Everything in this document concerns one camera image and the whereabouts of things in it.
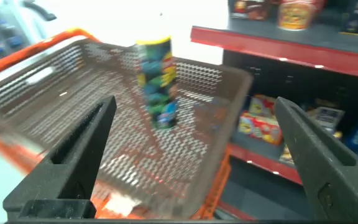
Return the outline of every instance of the red shelf edge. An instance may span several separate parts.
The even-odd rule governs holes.
[[[202,27],[193,27],[191,29],[191,41],[275,60],[285,58],[286,62],[309,67],[323,65],[322,69],[325,70],[358,76],[358,54],[353,52]]]
[[[231,214],[231,215],[234,215],[236,216],[237,218],[241,219],[241,220],[255,220],[254,217],[236,209],[235,207],[229,205],[228,203],[226,202],[223,202],[223,201],[219,201],[218,202],[218,207],[221,209],[221,210],[224,210],[225,212]]]
[[[264,157],[258,153],[251,152],[248,149],[244,149],[232,143],[227,144],[227,147],[229,147],[231,156],[234,156],[242,161],[253,164],[254,166],[269,172],[278,172],[277,175],[302,185],[300,176],[295,168]]]

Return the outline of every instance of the cylindrical can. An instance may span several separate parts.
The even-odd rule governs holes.
[[[172,59],[171,37],[136,41],[138,82],[147,111],[157,129],[171,128],[177,121],[177,73]]]
[[[278,26],[286,30],[306,29],[323,0],[283,0],[278,12]]]

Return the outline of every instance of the grey shelf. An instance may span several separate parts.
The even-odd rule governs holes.
[[[225,29],[195,27],[358,53],[358,35],[340,33],[343,19],[338,10],[325,9],[319,12],[309,28],[302,31],[288,31],[279,28],[277,18],[278,8],[273,7],[265,21],[229,18]]]
[[[313,215],[303,187],[239,159],[221,200],[256,220],[309,220]]]
[[[295,168],[293,164],[284,162],[280,160],[280,156],[283,154],[284,142],[280,145],[270,144],[268,142],[259,140],[257,138],[252,138],[246,134],[239,133],[234,131],[231,137],[231,142],[236,144],[244,149],[257,153],[261,156],[267,157],[271,160],[277,161],[279,163],[288,165],[292,168]]]

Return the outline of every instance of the metal mesh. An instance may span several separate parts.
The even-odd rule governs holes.
[[[52,148],[98,100],[114,95],[117,111],[98,178],[161,217],[190,217],[212,184],[234,124],[229,118],[241,107],[249,76],[178,58],[178,123],[155,130],[135,79],[135,61],[131,49],[75,42],[0,83],[0,114]],[[48,67],[53,74],[26,82]]]

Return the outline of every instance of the store shelf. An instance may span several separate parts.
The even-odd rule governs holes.
[[[220,203],[235,208],[237,214],[255,220],[312,218],[302,186],[236,158],[231,159],[231,166]]]
[[[297,184],[302,184],[295,166],[279,160],[283,152],[283,144],[276,146],[235,132],[228,147],[232,156]]]
[[[225,19],[227,23],[217,21],[216,26],[193,26],[191,40],[358,76],[358,35],[339,33],[341,15],[336,11],[322,11],[303,31],[277,27],[277,8],[266,21]]]

